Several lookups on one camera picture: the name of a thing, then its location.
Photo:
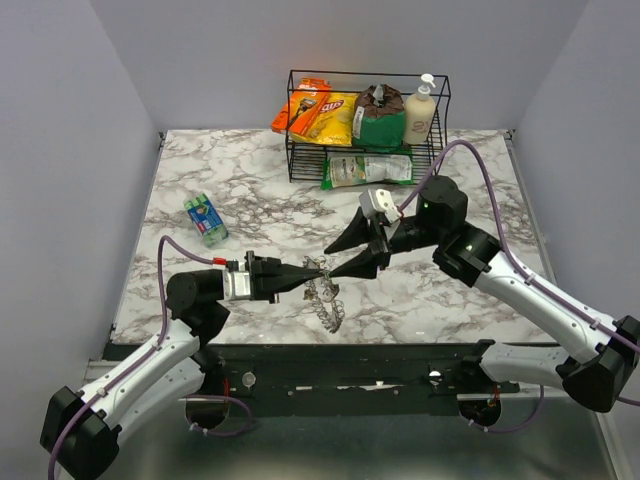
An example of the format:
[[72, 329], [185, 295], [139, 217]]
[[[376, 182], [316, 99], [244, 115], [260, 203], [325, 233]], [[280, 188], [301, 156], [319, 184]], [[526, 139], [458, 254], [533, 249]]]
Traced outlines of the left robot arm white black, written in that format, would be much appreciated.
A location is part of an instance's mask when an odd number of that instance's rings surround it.
[[62, 467], [75, 479], [98, 478], [131, 434], [164, 407], [196, 392], [214, 393], [222, 372], [197, 355], [229, 317], [225, 302], [275, 303], [321, 275], [318, 268], [247, 252], [242, 261], [215, 259], [207, 269], [161, 283], [159, 332], [97, 380], [51, 397], [40, 437], [50, 455], [48, 476]]

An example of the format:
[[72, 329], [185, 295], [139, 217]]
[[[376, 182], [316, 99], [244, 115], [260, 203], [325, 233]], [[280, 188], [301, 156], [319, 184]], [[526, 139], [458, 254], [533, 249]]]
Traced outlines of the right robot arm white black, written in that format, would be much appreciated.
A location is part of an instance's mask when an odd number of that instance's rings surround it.
[[324, 252], [366, 248], [332, 276], [373, 279], [392, 255], [433, 247], [442, 272], [509, 305], [556, 341], [554, 347], [488, 342], [460, 367], [467, 389], [524, 382], [561, 389], [595, 412], [612, 409], [639, 362], [637, 319], [599, 312], [537, 275], [497, 238], [467, 222], [468, 197], [446, 176], [426, 182], [412, 216], [402, 215], [384, 189], [367, 190], [359, 201], [349, 225]]

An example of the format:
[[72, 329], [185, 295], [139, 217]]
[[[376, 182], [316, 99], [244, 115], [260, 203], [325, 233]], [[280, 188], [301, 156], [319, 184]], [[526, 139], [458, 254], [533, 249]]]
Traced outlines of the metal toothed key ring disc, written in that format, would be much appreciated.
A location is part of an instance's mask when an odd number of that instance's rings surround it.
[[305, 256], [302, 265], [305, 268], [317, 269], [321, 273], [320, 277], [305, 283], [303, 298], [311, 303], [324, 329], [335, 334], [345, 318], [344, 303], [338, 298], [340, 287], [330, 278], [330, 269], [324, 256]]

